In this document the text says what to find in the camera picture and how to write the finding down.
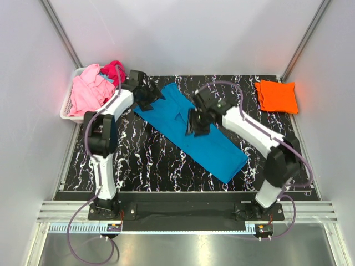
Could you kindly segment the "blue t shirt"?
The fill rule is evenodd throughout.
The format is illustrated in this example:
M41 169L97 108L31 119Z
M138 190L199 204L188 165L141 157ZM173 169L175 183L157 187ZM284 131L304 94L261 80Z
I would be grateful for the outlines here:
M214 125L210 125L208 135L187 136L188 111L194 105L175 83L165 86L161 92L165 99L153 102L152 110L142 111L137 107L135 113L218 180L228 183L249 158Z

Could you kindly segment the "white plastic laundry basket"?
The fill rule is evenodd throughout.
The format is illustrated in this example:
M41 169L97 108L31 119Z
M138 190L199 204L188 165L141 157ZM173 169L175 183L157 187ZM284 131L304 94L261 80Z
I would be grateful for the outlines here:
M101 67L92 64L74 72L60 117L81 124L87 111L101 108L115 93L113 80L100 73Z

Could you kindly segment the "aluminium frame rail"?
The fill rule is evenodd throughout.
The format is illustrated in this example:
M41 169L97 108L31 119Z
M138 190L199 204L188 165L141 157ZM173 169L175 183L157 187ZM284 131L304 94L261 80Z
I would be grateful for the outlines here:
M81 207L83 202L45 201L40 208L38 222L64 222ZM291 202L281 202L273 209L275 222L289 222L293 217L297 223L336 223L337 216L331 202L297 201L296 210ZM233 202L128 202L121 203L124 219L134 221L139 218L154 217L222 217L234 218L240 212Z

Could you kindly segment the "folded orange t shirt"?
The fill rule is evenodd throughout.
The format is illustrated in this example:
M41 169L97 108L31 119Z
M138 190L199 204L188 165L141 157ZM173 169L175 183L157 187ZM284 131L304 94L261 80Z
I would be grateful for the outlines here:
M261 80L255 83L260 109L268 112L299 113L295 83L277 83Z

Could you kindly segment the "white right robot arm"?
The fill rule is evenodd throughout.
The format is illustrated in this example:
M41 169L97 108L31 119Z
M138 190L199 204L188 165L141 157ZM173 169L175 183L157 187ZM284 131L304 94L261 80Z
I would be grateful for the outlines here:
M298 138L286 138L262 125L243 111L241 103L213 98L207 85L195 91L193 101L195 106L188 111L187 135L205 136L211 125L219 125L249 142L266 159L264 181L243 217L267 218L285 185L301 169Z

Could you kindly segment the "light blue garment in basket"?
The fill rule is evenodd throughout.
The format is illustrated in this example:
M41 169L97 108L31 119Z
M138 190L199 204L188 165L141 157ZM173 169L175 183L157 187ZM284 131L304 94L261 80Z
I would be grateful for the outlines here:
M104 78L105 80L107 80L107 81L110 82L110 83L113 83L113 82L114 82L113 79L109 78L109 77L108 77L107 75L105 75L105 74L99 73L99 76L101 76L102 78Z

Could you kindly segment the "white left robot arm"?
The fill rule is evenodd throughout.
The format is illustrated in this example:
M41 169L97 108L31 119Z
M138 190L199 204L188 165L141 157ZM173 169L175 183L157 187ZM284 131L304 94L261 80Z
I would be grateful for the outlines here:
M126 109L137 104L142 111L152 110L152 104L165 99L148 76L138 70L131 70L125 81L119 85L113 96L97 111L84 114L84 146L93 165L95 192L89 200L90 211L98 211L107 219L119 215L120 206L113 177L113 154L118 147L117 120Z

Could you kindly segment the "magenta t shirt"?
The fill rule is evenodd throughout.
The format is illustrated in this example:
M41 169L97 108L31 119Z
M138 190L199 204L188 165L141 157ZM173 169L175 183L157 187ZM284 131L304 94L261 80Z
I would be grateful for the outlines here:
M113 97L114 93L118 89L118 86L125 81L127 74L122 63L118 60L114 60L101 68L100 72L114 80L113 83L110 83L101 77L103 80L100 83L100 93L102 98L100 100L100 105L103 106Z

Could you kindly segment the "light pink t shirt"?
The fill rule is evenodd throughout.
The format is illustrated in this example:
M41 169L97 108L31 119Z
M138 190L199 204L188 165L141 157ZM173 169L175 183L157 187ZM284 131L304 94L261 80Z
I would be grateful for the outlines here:
M100 105L101 91L99 64L92 64L73 79L72 93L70 96L72 107L68 116L84 116L87 111L96 111Z

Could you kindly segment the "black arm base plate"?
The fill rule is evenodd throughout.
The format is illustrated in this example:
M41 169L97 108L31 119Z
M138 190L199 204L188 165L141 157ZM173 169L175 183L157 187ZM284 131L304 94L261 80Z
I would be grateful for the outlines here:
M112 203L91 205L89 220L123 221L124 231L241 231L248 222L284 221L281 204L263 211L254 192L120 192Z

